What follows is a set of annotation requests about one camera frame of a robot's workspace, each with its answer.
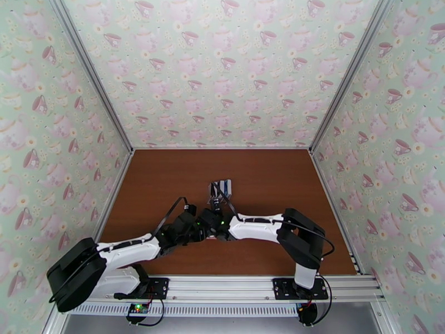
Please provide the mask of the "clear acrylic tiered card stand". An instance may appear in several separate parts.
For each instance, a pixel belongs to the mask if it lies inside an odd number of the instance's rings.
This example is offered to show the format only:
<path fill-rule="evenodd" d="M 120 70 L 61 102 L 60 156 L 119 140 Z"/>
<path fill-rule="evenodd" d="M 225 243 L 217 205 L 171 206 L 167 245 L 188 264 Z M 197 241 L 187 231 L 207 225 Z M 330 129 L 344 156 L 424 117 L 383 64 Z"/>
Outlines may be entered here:
<path fill-rule="evenodd" d="M 226 196 L 225 196 L 225 194 L 223 194 L 223 196 L 221 197 L 219 194 L 218 194 L 218 197 L 220 198 L 220 203 L 222 203 L 222 202 L 228 202 L 230 199 L 228 199 Z"/>

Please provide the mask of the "aluminium back edge strip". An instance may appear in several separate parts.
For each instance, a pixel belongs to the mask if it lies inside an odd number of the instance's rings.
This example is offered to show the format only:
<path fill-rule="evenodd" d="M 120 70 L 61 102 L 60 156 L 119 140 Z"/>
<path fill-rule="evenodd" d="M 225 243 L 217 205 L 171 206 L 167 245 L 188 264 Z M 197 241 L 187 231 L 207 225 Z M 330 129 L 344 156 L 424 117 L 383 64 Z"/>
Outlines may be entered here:
<path fill-rule="evenodd" d="M 310 147 L 258 147 L 258 146 L 245 146 L 245 147 L 215 147 L 215 146 L 204 146 L 204 147 L 191 147 L 191 146 L 175 146 L 175 147 L 167 147 L 167 146 L 132 146 L 133 150 L 304 150 L 309 151 Z"/>

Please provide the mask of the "small circuit board green LED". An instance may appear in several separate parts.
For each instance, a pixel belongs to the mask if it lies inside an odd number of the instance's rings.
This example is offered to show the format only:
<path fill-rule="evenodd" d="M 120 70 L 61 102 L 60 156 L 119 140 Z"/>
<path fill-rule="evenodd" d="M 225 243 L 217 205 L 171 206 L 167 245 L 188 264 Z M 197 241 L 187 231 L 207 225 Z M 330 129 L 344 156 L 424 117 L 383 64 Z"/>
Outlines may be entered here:
<path fill-rule="evenodd" d="M 127 317 L 146 317 L 150 312 L 150 304 L 148 303 L 131 303 Z"/>

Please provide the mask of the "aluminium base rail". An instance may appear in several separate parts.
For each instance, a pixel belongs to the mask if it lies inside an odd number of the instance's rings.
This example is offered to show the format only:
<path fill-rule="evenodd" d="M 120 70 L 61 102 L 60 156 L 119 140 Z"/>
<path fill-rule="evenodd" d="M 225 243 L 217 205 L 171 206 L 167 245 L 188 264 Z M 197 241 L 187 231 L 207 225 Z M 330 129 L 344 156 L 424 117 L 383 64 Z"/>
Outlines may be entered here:
<path fill-rule="evenodd" d="M 306 296 L 303 299 L 275 298 L 273 276 L 168 276 L 164 302 L 179 303 L 290 303 L 290 302 L 384 302 L 377 280 L 370 275 L 324 275 L 322 290 L 328 297 Z"/>

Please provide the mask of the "aluminium table edge rail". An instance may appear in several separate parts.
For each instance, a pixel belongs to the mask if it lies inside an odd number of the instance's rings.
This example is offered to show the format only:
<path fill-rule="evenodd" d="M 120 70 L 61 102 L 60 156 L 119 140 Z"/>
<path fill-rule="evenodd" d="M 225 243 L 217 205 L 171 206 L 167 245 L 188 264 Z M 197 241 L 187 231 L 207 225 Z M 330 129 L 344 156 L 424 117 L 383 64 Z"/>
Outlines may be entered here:
<path fill-rule="evenodd" d="M 123 161 L 121 162 L 121 167 L 119 168 L 119 171 L 117 172 L 117 176 L 113 183 L 112 189 L 109 192 L 106 203 L 104 204 L 104 207 L 102 208 L 102 210 L 99 214 L 99 219 L 96 223 L 95 230 L 93 232 L 93 239 L 97 242 L 101 239 L 101 235 L 103 234 L 106 223 L 110 217 L 112 208 L 113 208 L 115 201 L 118 197 L 119 191 L 121 189 L 121 186 L 123 184 L 123 181 L 125 179 L 127 171 L 130 167 L 134 153 L 135 153 L 135 150 L 131 149 L 130 152 L 124 157 Z"/>
<path fill-rule="evenodd" d="M 319 164 L 318 164 L 318 159 L 317 157 L 314 155 L 313 151 L 311 148 L 309 148 L 308 150 L 308 154 L 309 157 L 312 161 L 312 164 L 314 166 L 314 169 L 317 173 L 317 176 L 320 180 L 320 183 L 323 187 L 324 193 L 327 197 L 328 203 L 330 205 L 330 208 L 334 214 L 334 218 L 336 220 L 337 226 L 339 228 L 339 231 L 342 235 L 343 241 L 345 243 L 345 246 L 348 250 L 349 256 L 350 256 L 350 260 L 352 261 L 352 264 L 354 266 L 354 269 L 356 271 L 357 275 L 364 275 L 363 270 L 362 270 L 362 265 L 360 260 L 357 258 L 356 256 L 356 252 L 355 252 L 355 248 L 351 242 L 350 236 L 349 236 L 349 232 L 347 230 L 347 228 L 344 226 L 342 219 L 341 219 L 341 215 L 339 212 L 339 209 L 337 208 L 336 204 L 335 204 L 335 199 L 333 198 L 333 196 L 331 195 L 330 191 L 329 191 L 329 187 L 327 184 L 327 181 L 325 180 L 325 178 L 323 177 L 323 173 L 320 170 Z"/>

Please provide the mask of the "aluminium frame post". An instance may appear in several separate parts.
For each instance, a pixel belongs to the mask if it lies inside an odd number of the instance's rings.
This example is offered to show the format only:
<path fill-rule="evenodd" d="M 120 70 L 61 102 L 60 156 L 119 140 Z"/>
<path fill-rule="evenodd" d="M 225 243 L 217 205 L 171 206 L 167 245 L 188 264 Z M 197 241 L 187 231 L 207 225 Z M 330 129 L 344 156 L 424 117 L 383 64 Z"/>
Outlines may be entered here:
<path fill-rule="evenodd" d="M 332 118 L 334 117 L 337 109 L 339 108 L 344 96 L 346 95 L 348 89 L 350 88 L 356 73 L 362 66 L 364 59 L 370 49 L 372 41 L 377 36 L 381 25 L 383 24 L 386 16 L 388 15 L 392 5 L 395 0 L 379 0 L 374 12 L 368 22 L 368 25 L 357 45 L 353 57 L 348 64 L 345 74 L 336 90 L 330 105 L 322 119 L 322 123 L 314 136 L 314 139 L 310 146 L 308 147 L 308 152 L 311 158 L 315 158 L 315 152 L 319 146 L 323 135 L 325 134 L 328 125 Z"/>
<path fill-rule="evenodd" d="M 64 0 L 48 0 L 68 42 L 72 46 L 77 59 L 79 60 L 82 69 L 84 70 L 90 85 L 93 87 L 95 94 L 98 96 L 99 102 L 102 108 L 105 109 L 107 116 L 111 119 L 112 124 L 116 130 L 116 134 L 119 136 L 120 140 L 123 142 L 125 149 L 129 154 L 134 153 L 134 147 L 132 146 L 130 139 L 125 133 L 122 124 L 120 123 L 117 113 L 114 110 L 111 100 L 102 84 L 99 74 L 87 52 L 87 48 L 82 42 L 80 32 L 77 29 L 68 8 Z"/>

